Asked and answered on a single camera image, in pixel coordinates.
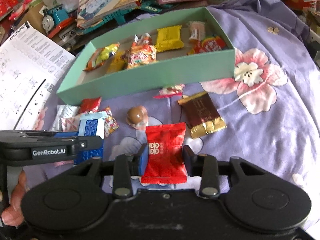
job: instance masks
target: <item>pink flower print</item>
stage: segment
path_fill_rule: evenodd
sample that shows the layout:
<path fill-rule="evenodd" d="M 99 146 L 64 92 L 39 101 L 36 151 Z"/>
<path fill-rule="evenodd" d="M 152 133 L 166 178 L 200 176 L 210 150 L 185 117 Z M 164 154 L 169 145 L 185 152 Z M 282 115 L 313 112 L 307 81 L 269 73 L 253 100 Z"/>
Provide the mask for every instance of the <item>pink flower print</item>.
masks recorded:
<path fill-rule="evenodd" d="M 38 118 L 33 126 L 33 130 L 37 130 L 37 131 L 40 131 L 44 125 L 44 121 L 43 121 L 43 118 L 45 116 L 45 112 L 48 110 L 48 108 L 44 108 L 40 111 L 39 115 L 38 115 Z"/>
<path fill-rule="evenodd" d="M 272 86 L 283 86 L 288 81 L 281 67 L 268 61 L 269 58 L 259 49 L 245 53 L 236 49 L 234 78 L 201 82 L 201 85 L 207 92 L 220 95 L 237 91 L 249 113 L 267 112 L 277 100 Z"/>

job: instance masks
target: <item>mint green cardboard box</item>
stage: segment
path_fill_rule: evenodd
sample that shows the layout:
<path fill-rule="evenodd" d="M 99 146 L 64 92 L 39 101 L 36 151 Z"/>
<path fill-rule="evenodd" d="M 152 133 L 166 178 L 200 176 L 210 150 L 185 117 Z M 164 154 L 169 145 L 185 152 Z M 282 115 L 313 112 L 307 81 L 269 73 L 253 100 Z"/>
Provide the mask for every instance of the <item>mint green cardboard box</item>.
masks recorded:
<path fill-rule="evenodd" d="M 203 21 L 207 32 L 220 36 L 228 49 L 187 56 L 192 46 L 188 43 L 190 21 Z M 120 50 L 130 48 L 134 35 L 150 33 L 156 43 L 158 28 L 182 25 L 183 49 L 157 54 L 156 63 L 106 74 L 101 67 L 91 72 L 83 71 L 96 49 L 120 42 Z M 183 9 L 165 13 L 142 21 L 130 23 L 107 32 L 90 41 L 76 59 L 60 85 L 57 94 L 70 105 L 79 105 L 84 98 L 115 98 L 166 85 L 188 84 L 233 77 L 235 49 L 219 23 L 205 8 Z"/>

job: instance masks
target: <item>paper sheet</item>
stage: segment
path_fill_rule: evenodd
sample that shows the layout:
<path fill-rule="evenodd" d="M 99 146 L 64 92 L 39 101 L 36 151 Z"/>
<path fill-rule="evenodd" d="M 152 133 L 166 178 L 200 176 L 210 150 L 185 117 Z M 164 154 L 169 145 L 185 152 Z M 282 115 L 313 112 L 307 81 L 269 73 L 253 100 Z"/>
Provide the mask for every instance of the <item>paper sheet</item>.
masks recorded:
<path fill-rule="evenodd" d="M 0 47 L 0 130 L 31 130 L 75 57 L 28 22 Z"/>

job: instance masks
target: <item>screw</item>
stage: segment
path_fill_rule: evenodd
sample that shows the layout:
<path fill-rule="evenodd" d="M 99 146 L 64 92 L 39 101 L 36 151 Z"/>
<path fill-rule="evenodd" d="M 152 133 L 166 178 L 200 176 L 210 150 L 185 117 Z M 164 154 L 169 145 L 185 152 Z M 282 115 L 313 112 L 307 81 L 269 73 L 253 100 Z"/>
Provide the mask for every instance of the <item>screw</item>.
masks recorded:
<path fill-rule="evenodd" d="M 170 194 L 167 194 L 167 193 L 163 194 L 162 197 L 165 198 L 165 199 L 171 198 Z"/>
<path fill-rule="evenodd" d="M 115 190 L 115 194 L 120 197 L 125 197 L 130 194 L 130 190 L 126 187 L 120 187 Z"/>
<path fill-rule="evenodd" d="M 215 187 L 205 187 L 202 190 L 202 194 L 206 196 L 215 196 L 218 194 L 218 190 Z"/>

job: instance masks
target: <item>brown snack package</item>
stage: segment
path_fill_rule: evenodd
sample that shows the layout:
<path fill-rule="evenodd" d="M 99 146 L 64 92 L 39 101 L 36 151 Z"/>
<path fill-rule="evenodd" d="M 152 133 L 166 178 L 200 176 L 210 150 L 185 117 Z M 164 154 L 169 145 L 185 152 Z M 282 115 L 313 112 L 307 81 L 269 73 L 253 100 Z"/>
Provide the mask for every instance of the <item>brown snack package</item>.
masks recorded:
<path fill-rule="evenodd" d="M 206 91 L 180 99 L 178 103 L 187 115 L 193 139 L 227 127 Z"/>

